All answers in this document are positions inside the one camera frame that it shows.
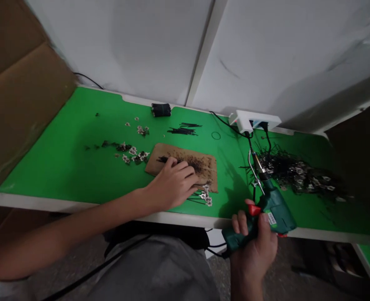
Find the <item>cardboard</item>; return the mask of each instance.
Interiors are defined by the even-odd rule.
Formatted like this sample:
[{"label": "cardboard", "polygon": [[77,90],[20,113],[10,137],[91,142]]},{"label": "cardboard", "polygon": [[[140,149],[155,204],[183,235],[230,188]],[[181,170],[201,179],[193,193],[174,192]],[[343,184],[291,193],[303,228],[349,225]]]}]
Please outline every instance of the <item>cardboard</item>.
[{"label": "cardboard", "polygon": [[194,167],[195,174],[199,177],[200,183],[205,184],[208,181],[211,182],[210,191],[218,193],[217,161],[214,156],[169,144],[158,143],[155,145],[149,157],[145,172],[157,176],[165,165],[165,163],[158,161],[159,157],[162,156],[171,156],[178,160],[187,161],[190,166]]},{"label": "cardboard", "polygon": [[22,0],[0,0],[0,184],[75,90]]}]

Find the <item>person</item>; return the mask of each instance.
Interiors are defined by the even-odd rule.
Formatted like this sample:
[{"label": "person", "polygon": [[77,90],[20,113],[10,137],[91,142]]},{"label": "person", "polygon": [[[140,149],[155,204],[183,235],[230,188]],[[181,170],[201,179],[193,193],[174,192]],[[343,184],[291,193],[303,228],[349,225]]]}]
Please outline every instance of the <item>person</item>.
[{"label": "person", "polygon": [[[197,182],[193,167],[170,157],[148,186],[47,224],[1,247],[0,299],[33,300],[22,279],[94,235],[181,205],[197,191]],[[248,234],[244,211],[233,215],[232,224],[236,233]],[[262,281],[276,256],[277,236],[270,231],[266,214],[260,214],[258,227],[257,239],[230,257],[232,300],[263,300]],[[129,243],[117,245],[110,254]],[[120,300],[220,299],[204,251],[164,235],[152,235],[123,253],[105,268],[87,299],[115,300],[117,296]]]}]

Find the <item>plug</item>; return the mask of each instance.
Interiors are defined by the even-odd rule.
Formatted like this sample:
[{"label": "plug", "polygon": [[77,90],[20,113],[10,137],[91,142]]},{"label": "plug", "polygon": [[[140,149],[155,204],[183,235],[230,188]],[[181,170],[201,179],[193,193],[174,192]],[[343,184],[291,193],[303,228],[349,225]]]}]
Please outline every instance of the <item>plug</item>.
[{"label": "plug", "polygon": [[269,130],[269,123],[267,121],[260,122],[258,126],[261,127],[265,132]]}]

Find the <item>white wall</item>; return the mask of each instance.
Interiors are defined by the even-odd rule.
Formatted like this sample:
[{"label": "white wall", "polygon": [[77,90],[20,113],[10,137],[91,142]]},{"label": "white wall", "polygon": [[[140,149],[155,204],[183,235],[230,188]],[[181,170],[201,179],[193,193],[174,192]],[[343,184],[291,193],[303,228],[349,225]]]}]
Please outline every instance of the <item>white wall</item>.
[{"label": "white wall", "polygon": [[184,104],[211,0],[27,0],[71,68],[105,86]]},{"label": "white wall", "polygon": [[370,0],[228,0],[187,105],[274,114],[298,130],[310,109],[319,128],[320,104],[369,76]]}]

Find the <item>white power strip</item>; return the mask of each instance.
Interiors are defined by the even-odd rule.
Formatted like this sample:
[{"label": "white power strip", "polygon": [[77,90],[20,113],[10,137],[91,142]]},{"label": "white power strip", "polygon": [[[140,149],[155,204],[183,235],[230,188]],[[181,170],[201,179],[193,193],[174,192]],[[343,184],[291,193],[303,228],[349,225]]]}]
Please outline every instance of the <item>white power strip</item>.
[{"label": "white power strip", "polygon": [[254,128],[259,128],[259,124],[262,121],[267,122],[268,130],[275,128],[281,123],[281,119],[278,116],[241,110],[236,110],[235,113],[231,113],[228,121],[230,125],[236,123],[240,133],[253,132]]}]

